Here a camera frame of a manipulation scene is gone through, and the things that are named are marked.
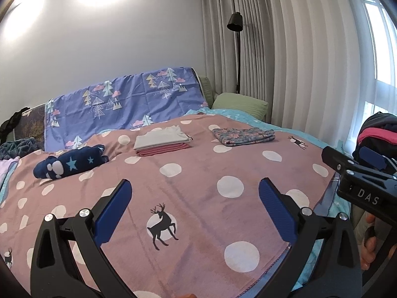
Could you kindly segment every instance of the gray fleece blanket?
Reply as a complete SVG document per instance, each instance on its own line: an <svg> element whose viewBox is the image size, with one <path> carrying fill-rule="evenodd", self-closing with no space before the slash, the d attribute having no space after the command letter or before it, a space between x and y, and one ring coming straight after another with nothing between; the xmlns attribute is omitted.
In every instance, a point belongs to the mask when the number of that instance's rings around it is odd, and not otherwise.
<svg viewBox="0 0 397 298"><path fill-rule="evenodd" d="M8 141L0 146L0 160L22 158L41 148L42 145L35 138Z"/></svg>

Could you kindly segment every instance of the finger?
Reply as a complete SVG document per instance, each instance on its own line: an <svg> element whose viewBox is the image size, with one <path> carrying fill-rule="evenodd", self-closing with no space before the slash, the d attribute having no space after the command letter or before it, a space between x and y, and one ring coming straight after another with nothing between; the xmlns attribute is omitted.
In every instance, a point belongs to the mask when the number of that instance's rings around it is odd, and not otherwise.
<svg viewBox="0 0 397 298"><path fill-rule="evenodd" d="M390 249L390 251L389 251L389 259L392 258L394 252L396 251L396 248L397 248L397 244L393 245L392 248Z"/></svg>
<svg viewBox="0 0 397 298"><path fill-rule="evenodd" d="M361 258L368 264L375 261L376 254L375 252L369 252L366 248L363 248L361 251Z"/></svg>
<svg viewBox="0 0 397 298"><path fill-rule="evenodd" d="M360 262L361 262L361 270L368 270L370 268L370 265L366 261L364 261L363 258L361 258Z"/></svg>
<svg viewBox="0 0 397 298"><path fill-rule="evenodd" d="M364 248L367 249L368 252L372 252L376 248L377 238L375 236L369 238L367 242L365 242Z"/></svg>
<svg viewBox="0 0 397 298"><path fill-rule="evenodd" d="M367 214L365 221L368 224L372 224L373 222L375 222L375 216L373 214Z"/></svg>

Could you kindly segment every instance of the white wall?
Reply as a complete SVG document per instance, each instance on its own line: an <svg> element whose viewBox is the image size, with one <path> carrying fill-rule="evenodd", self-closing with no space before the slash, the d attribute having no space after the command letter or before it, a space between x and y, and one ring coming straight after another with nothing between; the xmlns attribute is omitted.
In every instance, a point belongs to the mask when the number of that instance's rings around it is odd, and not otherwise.
<svg viewBox="0 0 397 298"><path fill-rule="evenodd" d="M23 2L0 23L0 123L24 106L122 75L167 66L205 74L201 0L120 0L102 7L42 0L31 26L10 37L13 14L37 1Z"/></svg>

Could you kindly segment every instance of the lamp shade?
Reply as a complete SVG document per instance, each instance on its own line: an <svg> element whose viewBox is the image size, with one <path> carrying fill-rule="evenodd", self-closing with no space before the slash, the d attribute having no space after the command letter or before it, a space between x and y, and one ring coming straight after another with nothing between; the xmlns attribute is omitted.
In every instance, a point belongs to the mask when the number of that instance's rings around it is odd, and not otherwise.
<svg viewBox="0 0 397 298"><path fill-rule="evenodd" d="M243 31L243 16L240 12L234 12L232 14L228 23L228 29L236 32Z"/></svg>

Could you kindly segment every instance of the window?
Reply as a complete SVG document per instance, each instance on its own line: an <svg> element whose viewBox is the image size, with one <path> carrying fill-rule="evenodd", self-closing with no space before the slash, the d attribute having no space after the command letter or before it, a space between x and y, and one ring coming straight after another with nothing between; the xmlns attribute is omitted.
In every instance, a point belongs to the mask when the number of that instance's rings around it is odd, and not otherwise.
<svg viewBox="0 0 397 298"><path fill-rule="evenodd" d="M372 36L376 79L375 102L365 100L364 122L378 111L397 112L397 29L379 0L363 0L363 6Z"/></svg>

